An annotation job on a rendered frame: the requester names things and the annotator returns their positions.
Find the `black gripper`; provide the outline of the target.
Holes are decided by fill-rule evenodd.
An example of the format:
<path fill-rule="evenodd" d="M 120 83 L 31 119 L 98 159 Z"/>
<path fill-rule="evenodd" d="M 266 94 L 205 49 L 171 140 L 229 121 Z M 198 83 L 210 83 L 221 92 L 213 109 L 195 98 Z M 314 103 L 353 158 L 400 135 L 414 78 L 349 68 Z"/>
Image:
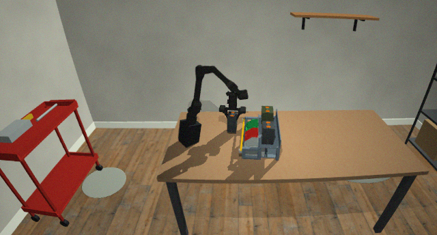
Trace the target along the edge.
<path fill-rule="evenodd" d="M 240 114 L 242 114 L 242 113 L 246 113 L 246 107 L 240 107 L 240 108 L 237 108 L 237 101 L 236 101 L 236 102 L 230 102 L 230 101 L 229 101 L 229 107 L 225 107 L 225 105 L 221 105 L 221 106 L 219 107 L 219 112 L 223 112 L 223 113 L 225 114 L 226 118 L 227 118 L 227 116 L 228 116 L 228 112 L 227 112 L 227 110 L 230 110 L 230 111 L 238 111 L 237 120 L 238 120 Z"/>

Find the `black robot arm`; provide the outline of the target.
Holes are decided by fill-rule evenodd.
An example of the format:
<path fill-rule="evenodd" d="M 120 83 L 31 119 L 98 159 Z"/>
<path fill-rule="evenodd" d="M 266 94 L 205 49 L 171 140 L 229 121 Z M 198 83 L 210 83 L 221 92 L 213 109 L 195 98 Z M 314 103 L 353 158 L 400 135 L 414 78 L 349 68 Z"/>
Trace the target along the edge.
<path fill-rule="evenodd" d="M 226 93 L 226 95 L 229 96 L 229 99 L 227 99 L 227 104 L 229 104 L 229 101 L 236 102 L 237 97 L 239 98 L 239 100 L 248 99 L 249 96 L 247 90 L 244 89 L 239 91 L 238 86 L 235 83 L 231 82 L 229 79 L 227 79 L 218 69 L 216 69 L 215 66 L 198 65 L 196 66 L 195 69 L 197 71 L 195 93 L 194 93 L 192 104 L 187 109 L 188 113 L 186 114 L 185 123 L 194 125 L 197 122 L 197 114 L 200 112 L 202 106 L 201 101 L 199 101 L 199 99 L 201 93 L 201 84 L 205 74 L 214 73 L 222 82 L 224 82 L 224 84 L 226 84 L 228 89 L 231 91 L 231 92 L 228 91 Z"/>

